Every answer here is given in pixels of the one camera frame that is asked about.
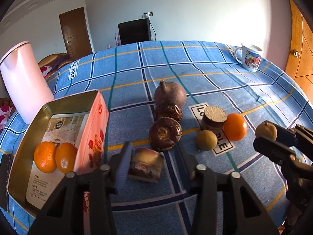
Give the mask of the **green-yellow small fruit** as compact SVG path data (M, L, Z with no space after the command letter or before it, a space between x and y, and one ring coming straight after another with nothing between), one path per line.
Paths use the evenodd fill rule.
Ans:
M202 130L196 136L196 145L200 150L213 150L218 143L218 138L210 130Z

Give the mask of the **white pink electric kettle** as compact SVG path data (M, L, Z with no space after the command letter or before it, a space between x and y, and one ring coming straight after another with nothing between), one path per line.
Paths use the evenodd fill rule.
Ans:
M3 55L1 75L17 112L26 124L32 122L43 105L54 99L29 41L18 43Z

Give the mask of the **orange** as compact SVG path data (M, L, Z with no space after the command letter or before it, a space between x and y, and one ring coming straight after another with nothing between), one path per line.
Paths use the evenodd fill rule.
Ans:
M74 171L76 155L77 148L73 144L65 142L59 145L55 155L58 170L63 174Z
M41 142L34 151L34 163L36 167L43 173L50 174L57 168L56 146L53 142Z
M240 141L247 134L248 125L241 114L231 113L223 125L225 136L230 141Z

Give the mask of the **black television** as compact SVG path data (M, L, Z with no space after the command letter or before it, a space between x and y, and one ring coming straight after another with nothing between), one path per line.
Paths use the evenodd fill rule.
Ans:
M122 45L151 41L150 20L148 18L119 23L118 30Z

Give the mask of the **blue plaid tablecloth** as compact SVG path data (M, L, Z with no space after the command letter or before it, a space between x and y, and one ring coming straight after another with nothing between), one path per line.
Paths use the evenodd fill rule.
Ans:
M55 98L99 89L110 111L108 158L125 141L149 147L154 122L154 91L161 80L180 83L187 92L181 145L215 172L240 172L275 225L285 220L290 202L279 166L253 148L256 127L268 120L285 128L312 129L312 104L286 73L266 59L257 72L242 68L235 47L204 41L147 41L111 48L80 58L53 73L47 83ZM248 130L237 142L220 136L217 150L195 145L204 105L242 114ZM118 234L188 234L196 195L183 189L174 151L165 154L160 182L126 181L112 196Z

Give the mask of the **cartoon printed white mug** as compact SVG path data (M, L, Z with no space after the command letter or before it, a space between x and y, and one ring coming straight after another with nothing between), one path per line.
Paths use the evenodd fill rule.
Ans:
M242 44L235 50L235 59L250 72L256 72L262 59L262 49L255 45Z

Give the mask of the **brown leather sofa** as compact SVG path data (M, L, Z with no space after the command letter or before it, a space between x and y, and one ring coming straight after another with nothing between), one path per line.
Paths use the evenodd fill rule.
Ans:
M73 60L65 53L51 54L43 58L39 63L39 68L44 78L49 78L63 66L71 63Z

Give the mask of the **printed paper sheet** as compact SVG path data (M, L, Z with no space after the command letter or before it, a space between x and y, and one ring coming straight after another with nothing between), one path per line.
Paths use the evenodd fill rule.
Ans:
M26 200L41 209L63 176L74 171L78 148L89 116L88 112L55 114L37 145Z

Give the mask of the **orange wooden door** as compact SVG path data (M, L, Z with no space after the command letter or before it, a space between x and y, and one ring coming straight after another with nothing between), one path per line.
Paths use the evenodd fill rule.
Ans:
M312 101L313 56L312 30L293 0L291 8L291 41L285 72Z

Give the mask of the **pink metal tin box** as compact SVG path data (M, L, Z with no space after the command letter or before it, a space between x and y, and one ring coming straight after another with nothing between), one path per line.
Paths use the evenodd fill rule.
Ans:
M43 105L19 143L7 181L8 217L15 232L27 234L48 197L68 171L85 174L101 166L109 111L99 90L55 99ZM35 164L35 149L42 142L70 143L71 160L57 158L57 167L44 173Z

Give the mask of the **black phone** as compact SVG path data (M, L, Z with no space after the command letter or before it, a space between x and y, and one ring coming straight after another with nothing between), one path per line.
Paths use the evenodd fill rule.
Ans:
M11 170L11 165L13 161L12 154L3 154L1 158L0 166L0 205L1 208L9 212L9 200L7 193L8 177Z

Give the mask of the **dark brown door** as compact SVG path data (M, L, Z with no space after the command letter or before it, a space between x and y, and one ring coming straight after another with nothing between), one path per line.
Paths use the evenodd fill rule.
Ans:
M59 15L60 27L67 54L72 60L78 60L92 54L84 7Z

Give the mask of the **pink floral cushion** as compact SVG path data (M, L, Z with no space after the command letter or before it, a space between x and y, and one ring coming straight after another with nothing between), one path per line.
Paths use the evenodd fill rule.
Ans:
M10 119L13 107L11 106L1 106L0 107L0 131L2 131L8 120Z

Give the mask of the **purple round radish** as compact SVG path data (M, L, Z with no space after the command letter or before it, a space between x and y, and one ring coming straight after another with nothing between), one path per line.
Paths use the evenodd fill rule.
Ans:
M185 89L178 83L161 80L154 92L154 102L156 105L172 103L182 108L187 99Z

